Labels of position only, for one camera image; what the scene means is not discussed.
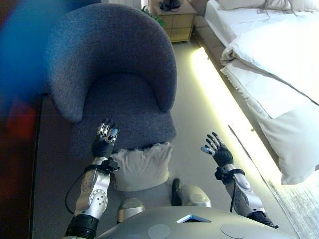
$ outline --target gray carpet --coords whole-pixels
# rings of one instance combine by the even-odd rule
[[[33,238],[62,238],[72,215],[64,206],[64,197],[92,158],[70,158],[69,138],[72,126],[55,110],[48,97],[43,98],[40,120],[39,151],[35,180]],[[146,209],[170,205],[171,181],[160,186],[131,193],[108,189],[108,206],[103,214],[97,235],[116,225],[116,212],[128,197],[139,198]],[[68,204],[74,210],[80,193],[80,182],[71,191]]]
[[[298,185],[275,185],[265,176],[269,189],[287,214],[301,239],[319,238],[319,172]]]

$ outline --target bed pillow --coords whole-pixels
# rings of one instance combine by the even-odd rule
[[[319,11],[319,0],[289,0],[293,11]]]
[[[274,10],[291,10],[289,0],[218,0],[225,10],[238,8],[261,8]]]
[[[225,10],[256,7],[283,11],[319,11],[319,0],[218,0]]]

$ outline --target wall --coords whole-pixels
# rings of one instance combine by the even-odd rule
[[[141,0],[109,0],[109,3],[122,4],[141,9]]]

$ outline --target robot leg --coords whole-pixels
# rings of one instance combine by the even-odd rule
[[[172,205],[202,206],[211,208],[210,198],[198,186],[182,185],[180,179],[175,178],[172,187]]]

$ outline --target nightstand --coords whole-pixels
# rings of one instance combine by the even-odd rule
[[[162,0],[150,0],[150,14],[165,21],[165,31],[171,42],[189,41],[193,29],[196,11],[186,0],[180,0],[181,6],[172,11],[162,11]]]

